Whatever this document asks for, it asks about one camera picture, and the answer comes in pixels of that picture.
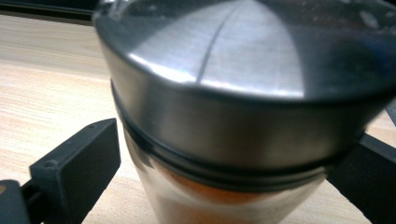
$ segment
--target spice shaker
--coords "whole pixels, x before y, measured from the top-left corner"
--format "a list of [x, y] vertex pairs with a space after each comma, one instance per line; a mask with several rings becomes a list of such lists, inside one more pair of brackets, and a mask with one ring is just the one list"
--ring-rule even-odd
[[161, 223], [277, 223], [396, 94], [382, 1], [103, 0], [114, 100]]

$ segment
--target spice jar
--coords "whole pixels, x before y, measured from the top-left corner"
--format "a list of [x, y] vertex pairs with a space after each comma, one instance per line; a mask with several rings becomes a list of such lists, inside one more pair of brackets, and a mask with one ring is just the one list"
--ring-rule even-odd
[[94, 26], [160, 223], [277, 223], [308, 197], [396, 94], [392, 13], [380, 1], [102, 1]]

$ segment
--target stainless steel lid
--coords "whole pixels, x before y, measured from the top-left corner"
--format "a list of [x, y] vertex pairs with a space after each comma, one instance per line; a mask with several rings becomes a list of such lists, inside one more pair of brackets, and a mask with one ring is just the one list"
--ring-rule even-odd
[[382, 1], [103, 1], [93, 21], [125, 123], [207, 167], [319, 167], [396, 92]]

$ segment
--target wood grain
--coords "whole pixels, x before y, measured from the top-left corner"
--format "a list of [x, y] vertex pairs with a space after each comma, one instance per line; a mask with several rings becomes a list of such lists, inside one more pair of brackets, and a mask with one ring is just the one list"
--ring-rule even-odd
[[[85, 125], [117, 118], [109, 72], [92, 27], [0, 16], [0, 179], [29, 177], [30, 164]], [[368, 133], [396, 147], [387, 114]], [[159, 223], [129, 157], [119, 121], [122, 165], [84, 223]], [[332, 185], [287, 223], [369, 223]]]

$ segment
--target wooden table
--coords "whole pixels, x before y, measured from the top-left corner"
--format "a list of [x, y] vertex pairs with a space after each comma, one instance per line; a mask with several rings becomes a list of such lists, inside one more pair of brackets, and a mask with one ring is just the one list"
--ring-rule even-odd
[[[89, 123], [116, 118], [110, 74], [90, 26], [0, 16], [0, 179], [28, 167]], [[84, 223], [158, 223], [123, 140], [122, 165]], [[368, 133], [396, 147], [383, 113]], [[283, 222], [370, 223], [325, 182]]]

